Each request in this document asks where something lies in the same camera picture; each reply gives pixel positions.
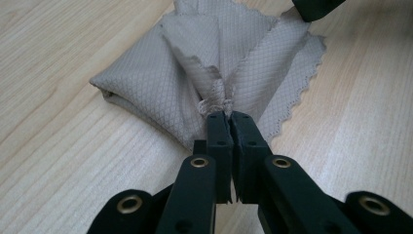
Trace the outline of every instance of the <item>wooden table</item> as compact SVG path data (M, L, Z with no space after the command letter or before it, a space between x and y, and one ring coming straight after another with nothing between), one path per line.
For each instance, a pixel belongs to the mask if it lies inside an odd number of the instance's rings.
M103 100L89 79L171 0L0 1L0 232L85 233L114 194L156 193L190 152ZM279 16L290 1L249 0ZM319 73L271 146L327 194L381 194L413 215L413 2L349 0L311 31ZM262 233L256 206L218 206L216 233Z

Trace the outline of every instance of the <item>folded cloth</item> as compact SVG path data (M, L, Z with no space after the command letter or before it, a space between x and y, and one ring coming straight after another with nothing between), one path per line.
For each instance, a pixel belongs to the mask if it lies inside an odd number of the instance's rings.
M278 135L325 51L295 8L264 16L231 0L176 0L175 11L91 79L103 97L191 149L214 111L251 115Z

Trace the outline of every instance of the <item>gray cloth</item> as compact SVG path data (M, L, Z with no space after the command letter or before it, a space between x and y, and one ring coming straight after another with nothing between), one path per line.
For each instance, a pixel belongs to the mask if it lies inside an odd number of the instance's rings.
M220 110L251 115L270 140L325 51L309 26L295 8L277 19L230 0L176 0L91 84L187 148L206 138L206 116Z

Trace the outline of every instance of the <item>microfiber cloth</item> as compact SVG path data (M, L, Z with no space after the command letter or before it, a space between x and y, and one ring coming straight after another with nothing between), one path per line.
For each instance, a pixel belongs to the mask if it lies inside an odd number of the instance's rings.
M103 97L191 149L206 117L250 115L278 135L325 51L295 8L279 18L230 0L176 0L175 10L91 79Z

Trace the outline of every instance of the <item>textured fabric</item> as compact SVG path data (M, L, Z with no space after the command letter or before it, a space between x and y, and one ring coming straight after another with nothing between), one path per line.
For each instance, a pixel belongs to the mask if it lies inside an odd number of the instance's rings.
M230 0L177 0L91 83L187 148L220 110L251 115L270 140L325 50L309 26L295 8L276 19Z

